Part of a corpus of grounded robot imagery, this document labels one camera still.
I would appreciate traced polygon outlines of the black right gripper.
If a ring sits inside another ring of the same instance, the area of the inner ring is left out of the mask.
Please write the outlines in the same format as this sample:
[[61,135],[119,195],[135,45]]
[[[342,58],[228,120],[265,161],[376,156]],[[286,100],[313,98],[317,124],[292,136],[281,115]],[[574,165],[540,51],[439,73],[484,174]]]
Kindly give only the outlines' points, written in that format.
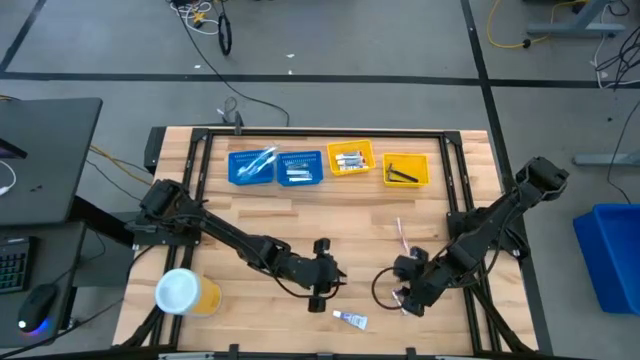
[[393,263],[393,275],[403,283],[401,308],[414,316],[423,317],[426,307],[431,307],[441,295],[441,288],[427,278],[429,254],[413,246],[409,256],[399,255]]

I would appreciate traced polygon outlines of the blue plastic basket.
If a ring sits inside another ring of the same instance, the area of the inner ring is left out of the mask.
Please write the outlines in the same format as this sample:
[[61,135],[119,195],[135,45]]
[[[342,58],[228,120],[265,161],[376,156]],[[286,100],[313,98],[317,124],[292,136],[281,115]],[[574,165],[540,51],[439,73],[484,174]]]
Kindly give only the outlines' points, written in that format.
[[[308,170],[312,173],[312,181],[307,182],[289,182],[286,175],[286,165],[288,163],[302,163],[306,162],[309,164],[308,169],[299,169],[299,170]],[[322,154],[320,151],[301,151],[301,152],[283,152],[279,153],[276,158],[276,168],[277,168],[277,182],[285,187],[291,186],[304,186],[304,185],[317,185],[324,179],[323,172],[323,163],[322,163]]]
[[266,164],[254,175],[238,174],[242,167],[250,165],[261,153],[261,150],[231,152],[228,156],[228,181],[238,186],[271,183],[275,174],[274,162]]

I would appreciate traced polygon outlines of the large blue plastic bin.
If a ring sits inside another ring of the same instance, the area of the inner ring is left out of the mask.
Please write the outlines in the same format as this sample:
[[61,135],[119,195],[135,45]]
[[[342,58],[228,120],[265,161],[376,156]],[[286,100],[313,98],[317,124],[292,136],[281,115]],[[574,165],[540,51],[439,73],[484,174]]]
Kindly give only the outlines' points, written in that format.
[[573,228],[601,309],[640,316],[640,204],[597,204]]

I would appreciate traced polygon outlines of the grey stand base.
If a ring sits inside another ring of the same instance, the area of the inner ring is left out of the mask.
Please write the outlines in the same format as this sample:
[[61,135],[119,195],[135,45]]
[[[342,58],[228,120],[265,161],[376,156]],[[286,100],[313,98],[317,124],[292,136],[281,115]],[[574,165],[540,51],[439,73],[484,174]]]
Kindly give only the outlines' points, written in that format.
[[582,1],[583,7],[573,20],[556,22],[554,15],[548,23],[529,23],[526,32],[528,34],[581,36],[581,35],[617,35],[626,30],[624,25],[618,23],[597,23],[593,19],[597,15],[605,13],[605,7],[610,0],[586,0]]

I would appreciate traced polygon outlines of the black aluminium table frame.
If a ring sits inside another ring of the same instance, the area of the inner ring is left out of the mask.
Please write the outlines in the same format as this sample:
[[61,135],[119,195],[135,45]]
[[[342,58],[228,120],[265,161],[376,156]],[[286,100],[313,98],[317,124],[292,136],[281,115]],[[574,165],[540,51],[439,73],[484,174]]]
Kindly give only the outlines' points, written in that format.
[[[383,181],[380,166],[356,175],[326,172],[316,186],[278,184],[236,186],[227,179],[231,152],[276,145],[284,152],[320,151],[329,164],[329,143],[370,140],[376,161],[385,153],[425,154],[428,185],[393,188]],[[421,355],[505,350],[506,342],[468,290],[451,289],[423,317],[393,309],[395,287],[387,267],[402,246],[396,217],[409,245],[430,253],[447,242],[446,216],[455,210],[486,206],[499,197],[501,184],[488,136],[473,130],[372,130],[320,128],[249,128],[241,136],[216,129],[211,139],[191,140],[188,127],[166,131],[156,175],[181,180],[187,160],[204,179],[206,208],[252,234],[266,234],[310,255],[315,240],[331,240],[331,253],[346,273],[347,283],[313,314],[297,286],[276,284],[249,269],[220,241],[204,237],[194,251],[192,268],[222,290],[218,311],[205,318],[165,316],[154,338],[181,350],[228,351],[280,356],[343,354]],[[368,317],[365,330],[332,315],[334,310]]]

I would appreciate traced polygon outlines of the yellow plastic basket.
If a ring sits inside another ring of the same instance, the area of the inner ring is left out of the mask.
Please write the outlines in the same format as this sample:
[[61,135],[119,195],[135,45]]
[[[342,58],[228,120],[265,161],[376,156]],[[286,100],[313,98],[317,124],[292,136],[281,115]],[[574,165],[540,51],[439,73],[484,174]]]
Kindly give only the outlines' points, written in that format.
[[[335,156],[341,153],[347,152],[361,152],[366,161],[366,165],[369,166],[367,171],[355,171],[355,172],[344,172],[339,170],[339,165],[337,164],[337,160]],[[343,176],[343,175],[351,175],[368,172],[376,167],[376,160],[373,152],[373,145],[370,140],[356,140],[356,141],[347,141],[347,142],[337,142],[337,143],[329,143],[327,145],[327,155],[329,158],[330,169],[333,175]]]
[[388,187],[420,188],[429,184],[429,163],[425,154],[385,153],[383,181]]

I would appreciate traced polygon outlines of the black desk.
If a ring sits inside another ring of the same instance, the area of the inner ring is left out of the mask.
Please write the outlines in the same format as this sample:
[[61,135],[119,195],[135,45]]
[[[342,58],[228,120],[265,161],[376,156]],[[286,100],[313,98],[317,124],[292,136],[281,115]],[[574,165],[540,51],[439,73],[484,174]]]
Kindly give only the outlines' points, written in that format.
[[0,226],[63,223],[69,216],[103,105],[99,98],[0,103],[0,139],[27,153],[0,159]]

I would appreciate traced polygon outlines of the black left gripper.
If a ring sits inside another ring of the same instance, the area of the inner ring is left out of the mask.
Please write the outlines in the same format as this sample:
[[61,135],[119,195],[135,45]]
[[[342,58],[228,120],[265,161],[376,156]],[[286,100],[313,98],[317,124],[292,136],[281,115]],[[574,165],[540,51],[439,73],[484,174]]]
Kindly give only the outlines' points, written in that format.
[[310,289],[314,296],[308,299],[310,313],[326,311],[327,298],[320,296],[329,293],[333,288],[344,285],[346,274],[338,267],[334,257],[329,254],[331,240],[321,238],[314,242],[314,259],[297,257],[294,259],[294,282],[305,289]]

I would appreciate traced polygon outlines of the yellow wipes canister white lid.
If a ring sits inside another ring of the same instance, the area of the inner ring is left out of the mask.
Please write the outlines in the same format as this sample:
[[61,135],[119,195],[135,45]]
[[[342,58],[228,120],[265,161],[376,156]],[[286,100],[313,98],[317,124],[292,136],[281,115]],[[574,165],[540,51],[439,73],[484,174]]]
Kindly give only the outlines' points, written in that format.
[[159,280],[154,293],[156,305],[171,315],[208,317],[222,302],[219,285],[191,270],[168,271]]

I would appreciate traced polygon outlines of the black computer mouse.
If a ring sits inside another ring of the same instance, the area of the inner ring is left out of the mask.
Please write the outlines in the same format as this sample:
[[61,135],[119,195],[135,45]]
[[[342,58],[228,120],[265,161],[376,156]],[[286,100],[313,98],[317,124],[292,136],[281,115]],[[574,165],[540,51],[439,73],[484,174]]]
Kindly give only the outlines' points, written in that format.
[[36,331],[45,322],[57,296],[57,286],[42,284],[36,286],[27,296],[18,311],[17,325],[21,332]]

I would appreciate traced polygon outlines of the black keyboard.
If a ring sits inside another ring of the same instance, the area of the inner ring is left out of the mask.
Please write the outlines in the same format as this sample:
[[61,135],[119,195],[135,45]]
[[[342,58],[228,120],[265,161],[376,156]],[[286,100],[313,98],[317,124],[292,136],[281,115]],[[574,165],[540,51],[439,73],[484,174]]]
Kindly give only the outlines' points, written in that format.
[[36,243],[32,236],[0,239],[0,295],[27,289]]

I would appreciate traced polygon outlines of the red white toothbrush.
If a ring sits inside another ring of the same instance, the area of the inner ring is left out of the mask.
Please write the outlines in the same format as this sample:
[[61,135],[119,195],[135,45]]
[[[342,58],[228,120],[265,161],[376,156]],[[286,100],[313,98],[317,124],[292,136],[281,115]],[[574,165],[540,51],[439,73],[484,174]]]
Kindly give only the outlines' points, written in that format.
[[410,246],[409,246],[409,242],[405,236],[404,230],[403,230],[403,226],[402,226],[402,222],[401,219],[399,217],[396,217],[396,228],[402,243],[402,246],[405,250],[405,253],[407,256],[411,256],[411,250],[410,250]]

